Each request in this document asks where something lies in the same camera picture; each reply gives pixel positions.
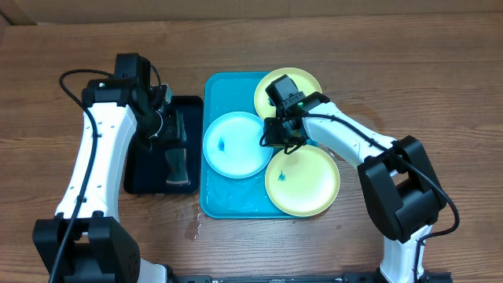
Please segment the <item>dark sponge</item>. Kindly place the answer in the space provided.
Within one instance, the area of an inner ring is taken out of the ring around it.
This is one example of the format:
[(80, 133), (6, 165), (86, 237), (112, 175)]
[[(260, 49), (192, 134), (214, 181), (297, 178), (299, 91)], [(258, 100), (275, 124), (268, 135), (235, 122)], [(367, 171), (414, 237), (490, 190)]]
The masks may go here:
[(186, 149), (168, 149), (165, 157), (169, 167), (166, 177), (168, 185), (185, 185), (189, 183), (186, 164)]

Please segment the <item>light blue plate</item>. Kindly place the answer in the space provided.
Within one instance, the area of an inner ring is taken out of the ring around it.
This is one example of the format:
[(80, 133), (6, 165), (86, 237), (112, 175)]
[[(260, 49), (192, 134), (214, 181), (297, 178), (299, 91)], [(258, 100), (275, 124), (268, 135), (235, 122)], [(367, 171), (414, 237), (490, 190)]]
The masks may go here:
[(204, 133), (203, 153), (209, 166), (228, 178), (247, 178), (270, 162), (274, 150), (262, 147), (263, 120), (249, 112), (229, 112)]

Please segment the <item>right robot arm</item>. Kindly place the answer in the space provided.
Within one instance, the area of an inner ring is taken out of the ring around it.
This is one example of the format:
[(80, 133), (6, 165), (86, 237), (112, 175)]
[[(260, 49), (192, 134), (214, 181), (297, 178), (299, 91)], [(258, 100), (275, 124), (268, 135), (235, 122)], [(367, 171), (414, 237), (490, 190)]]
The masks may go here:
[(266, 191), (283, 212), (312, 216), (335, 199), (339, 175), (326, 153), (358, 172), (366, 210), (384, 237), (376, 273), (383, 282), (429, 282), (424, 245), (439, 212), (452, 205), (423, 145), (414, 137), (378, 134), (342, 113), (310, 75), (289, 69), (267, 74), (255, 90), (264, 121), (260, 145), (277, 154), (266, 169)]

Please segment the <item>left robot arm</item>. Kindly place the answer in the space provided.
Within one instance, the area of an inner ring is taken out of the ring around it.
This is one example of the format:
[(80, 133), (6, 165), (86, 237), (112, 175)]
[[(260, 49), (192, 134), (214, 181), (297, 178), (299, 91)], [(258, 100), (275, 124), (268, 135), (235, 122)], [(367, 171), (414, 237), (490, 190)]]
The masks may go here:
[(52, 219), (35, 223), (32, 240), (51, 282), (176, 282), (173, 270), (141, 257), (119, 223), (119, 188), (130, 145), (147, 151), (186, 140), (171, 91), (151, 84), (156, 67), (119, 53), (113, 72), (98, 71), (82, 96), (83, 136), (66, 193)]

